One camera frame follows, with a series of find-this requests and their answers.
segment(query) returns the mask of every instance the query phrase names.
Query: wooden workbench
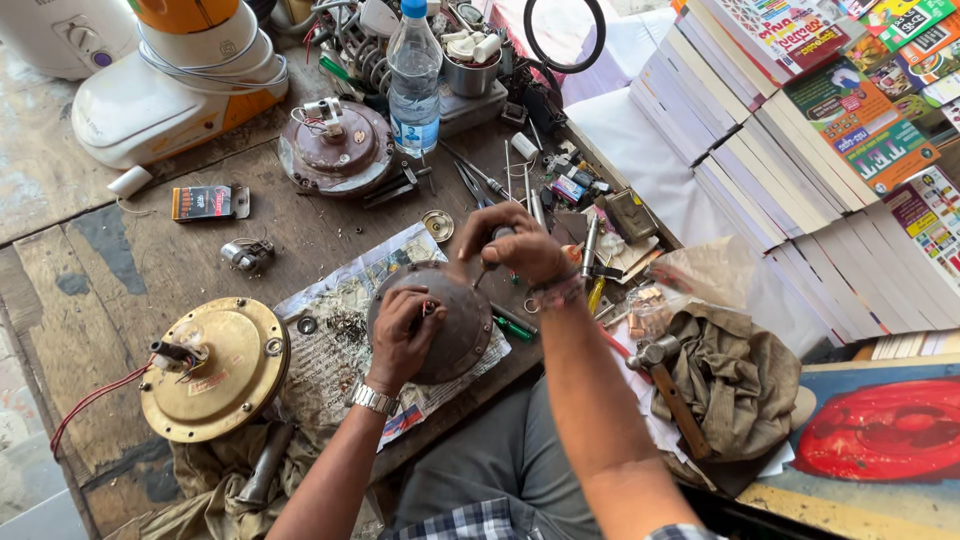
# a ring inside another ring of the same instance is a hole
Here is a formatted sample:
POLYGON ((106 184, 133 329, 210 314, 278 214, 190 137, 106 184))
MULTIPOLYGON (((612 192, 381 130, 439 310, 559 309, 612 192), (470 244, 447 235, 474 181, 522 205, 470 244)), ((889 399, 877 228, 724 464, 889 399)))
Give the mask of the wooden workbench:
MULTIPOLYGON (((12 329, 33 375, 28 379, 48 432, 84 395, 141 366, 149 343, 196 306, 226 296, 275 305, 430 209, 448 212, 458 231, 466 223, 475 203, 443 149, 426 159, 434 168, 436 196, 421 182, 420 193, 364 210, 358 201, 298 194, 280 167, 276 137, 295 104, 334 92, 316 64, 304 64, 302 49, 285 54, 291 68, 285 103, 151 165, 156 179, 124 205, 155 212, 134 214, 115 204, 106 189, 120 172, 96 162, 73 136, 70 107, 78 84, 38 76, 0 46, 0 62, 8 66, 0 71, 7 103, 0 124, 0 299, 10 318, 4 326, 12 329), (171 220, 173 186, 209 184, 248 186, 251 217, 171 220), (356 233, 357 227, 363 231, 356 233), (219 253, 233 238, 264 236, 275 243, 277 258, 259 277, 231 270, 219 253)), ((501 141, 515 131, 492 122, 449 142, 506 185, 501 141)), ((541 184, 542 168, 532 177, 541 184)), ((510 285, 505 270, 482 286, 499 304, 526 316, 525 287, 510 285)), ((512 345, 514 351, 467 391, 385 448, 374 479, 540 361, 539 345, 513 339, 512 345)), ((78 415, 60 456, 91 537, 182 497, 166 440, 142 417, 136 384, 78 415)))

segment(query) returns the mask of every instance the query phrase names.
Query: newspaper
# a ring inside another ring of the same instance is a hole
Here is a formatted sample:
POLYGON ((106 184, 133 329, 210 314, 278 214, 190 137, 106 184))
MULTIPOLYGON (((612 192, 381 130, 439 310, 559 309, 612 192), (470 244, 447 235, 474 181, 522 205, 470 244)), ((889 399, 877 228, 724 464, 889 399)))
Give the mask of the newspaper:
MULTIPOLYGON (((366 326, 373 293, 397 268, 419 260, 446 261, 420 222, 274 308, 286 321, 292 353, 280 400, 318 448, 326 446, 347 416, 344 399, 354 380, 370 369, 372 350, 366 326), (315 332, 298 330, 303 315, 317 319, 315 332)), ((460 378, 430 386, 404 385, 399 411, 388 419, 377 451, 450 401, 510 351, 503 332, 494 326, 487 351, 460 378)))

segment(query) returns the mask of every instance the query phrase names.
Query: knob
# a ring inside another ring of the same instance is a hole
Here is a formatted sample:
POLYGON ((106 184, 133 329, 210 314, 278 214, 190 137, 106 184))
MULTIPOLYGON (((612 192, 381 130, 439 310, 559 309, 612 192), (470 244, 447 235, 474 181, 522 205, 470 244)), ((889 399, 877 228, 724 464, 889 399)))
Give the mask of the knob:
POLYGON ((103 44, 100 36, 97 36, 96 32, 83 26, 75 26, 70 29, 70 32, 67 34, 67 39, 70 40, 70 43, 72 43, 74 47, 77 47, 77 49, 85 53, 95 51, 103 44))

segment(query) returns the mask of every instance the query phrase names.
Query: hammer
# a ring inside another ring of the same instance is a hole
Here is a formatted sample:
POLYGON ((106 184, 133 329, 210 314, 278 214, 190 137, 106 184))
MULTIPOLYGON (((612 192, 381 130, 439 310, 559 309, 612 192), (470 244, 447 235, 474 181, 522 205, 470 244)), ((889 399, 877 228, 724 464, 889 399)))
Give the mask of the hammer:
POLYGON ((697 420, 693 418, 690 407, 687 406, 684 396, 680 394, 680 389, 670 377, 663 363, 668 359, 680 353, 680 341, 676 337, 667 334, 657 341, 646 339, 640 340, 636 346, 636 355, 626 359, 628 369, 638 371, 645 370, 650 374, 657 385, 657 389, 663 394, 667 408, 670 414, 677 421, 680 433, 684 436, 686 444, 690 445, 693 457, 702 459, 710 455, 710 444, 704 438, 704 433, 700 431, 697 420))

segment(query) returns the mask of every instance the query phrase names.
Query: man's right hand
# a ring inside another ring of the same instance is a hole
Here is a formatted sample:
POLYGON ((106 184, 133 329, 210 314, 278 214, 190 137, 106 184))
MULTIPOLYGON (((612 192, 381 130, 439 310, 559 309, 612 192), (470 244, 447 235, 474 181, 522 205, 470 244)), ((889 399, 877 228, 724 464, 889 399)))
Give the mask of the man's right hand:
POLYGON ((506 264, 530 284, 550 281, 574 269, 557 240, 514 202, 470 214, 457 258, 467 261, 477 254, 483 260, 506 264), (493 230, 503 225, 513 227, 516 234, 490 242, 493 230))

